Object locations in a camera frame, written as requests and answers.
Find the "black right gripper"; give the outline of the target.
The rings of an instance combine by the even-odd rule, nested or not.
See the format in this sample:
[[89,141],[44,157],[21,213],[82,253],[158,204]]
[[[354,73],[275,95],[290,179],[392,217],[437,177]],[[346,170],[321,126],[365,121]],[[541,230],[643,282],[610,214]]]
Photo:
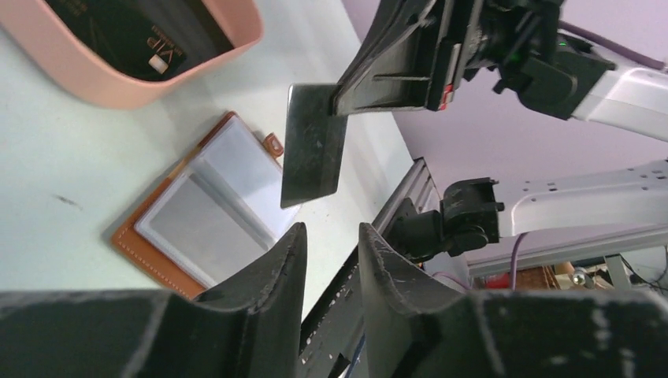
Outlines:
[[616,68],[590,43],[559,32],[560,1],[382,1],[332,96],[335,115],[429,109],[463,80],[497,71],[492,90],[567,120]]

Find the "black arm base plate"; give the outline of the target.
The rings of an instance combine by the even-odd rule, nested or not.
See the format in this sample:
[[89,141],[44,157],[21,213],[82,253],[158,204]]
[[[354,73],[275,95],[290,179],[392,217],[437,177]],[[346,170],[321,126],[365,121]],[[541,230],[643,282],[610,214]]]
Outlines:
[[363,336],[358,251],[353,250],[301,325],[297,377],[349,377]]

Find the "brown leather card holder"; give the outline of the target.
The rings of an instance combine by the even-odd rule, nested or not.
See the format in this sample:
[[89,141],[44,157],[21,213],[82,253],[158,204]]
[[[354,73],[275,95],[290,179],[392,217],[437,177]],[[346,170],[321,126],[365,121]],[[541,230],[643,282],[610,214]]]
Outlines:
[[228,112],[113,233],[110,242],[163,287],[194,298],[265,254],[293,225],[282,168]]

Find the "pink oval plastic tray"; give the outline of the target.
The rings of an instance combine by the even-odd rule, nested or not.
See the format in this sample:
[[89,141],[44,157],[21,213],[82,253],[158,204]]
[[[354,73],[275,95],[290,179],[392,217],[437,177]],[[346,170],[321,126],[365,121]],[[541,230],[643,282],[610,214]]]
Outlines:
[[134,109],[263,37],[252,1],[4,1],[1,26],[61,88]]

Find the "aluminium frame rail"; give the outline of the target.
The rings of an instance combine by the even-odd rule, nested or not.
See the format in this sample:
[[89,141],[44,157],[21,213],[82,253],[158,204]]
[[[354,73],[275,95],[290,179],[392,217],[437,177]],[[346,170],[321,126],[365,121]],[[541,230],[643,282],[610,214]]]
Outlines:
[[441,195],[427,162],[422,157],[414,160],[413,165],[372,222],[380,234],[386,235],[392,228],[392,223],[405,199],[411,201],[414,213],[424,213],[440,208]]

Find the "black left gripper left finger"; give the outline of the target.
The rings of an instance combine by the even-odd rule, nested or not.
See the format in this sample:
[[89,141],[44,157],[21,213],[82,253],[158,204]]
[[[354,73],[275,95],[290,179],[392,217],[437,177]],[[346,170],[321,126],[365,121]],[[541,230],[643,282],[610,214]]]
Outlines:
[[4,377],[293,377],[307,231],[189,300],[167,290],[1,295]]

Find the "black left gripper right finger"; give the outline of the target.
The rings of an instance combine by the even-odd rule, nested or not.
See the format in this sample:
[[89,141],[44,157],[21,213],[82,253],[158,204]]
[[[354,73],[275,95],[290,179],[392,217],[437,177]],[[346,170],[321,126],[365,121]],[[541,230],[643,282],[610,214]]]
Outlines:
[[371,377],[664,377],[667,301],[651,291],[460,293],[359,227]]

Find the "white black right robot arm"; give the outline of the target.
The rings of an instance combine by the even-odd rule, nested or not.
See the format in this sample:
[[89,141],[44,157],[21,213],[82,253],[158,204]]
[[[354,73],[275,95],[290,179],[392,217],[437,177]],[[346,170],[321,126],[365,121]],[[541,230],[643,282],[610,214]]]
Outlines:
[[[497,71],[496,93],[560,120],[667,138],[667,66],[560,18],[559,1],[382,1],[331,98],[337,116],[442,111],[462,81]],[[667,163],[557,180],[450,185],[440,207],[402,217],[389,235],[420,263],[539,230],[665,224]]]

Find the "black card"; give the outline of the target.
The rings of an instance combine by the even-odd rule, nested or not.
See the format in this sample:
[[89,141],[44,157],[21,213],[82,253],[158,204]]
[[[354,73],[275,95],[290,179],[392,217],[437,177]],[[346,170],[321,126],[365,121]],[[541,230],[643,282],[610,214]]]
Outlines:
[[290,86],[280,206],[287,209],[336,193],[347,117],[333,112],[334,83]]
[[201,1],[50,1],[67,28],[112,68],[170,80],[234,46]]

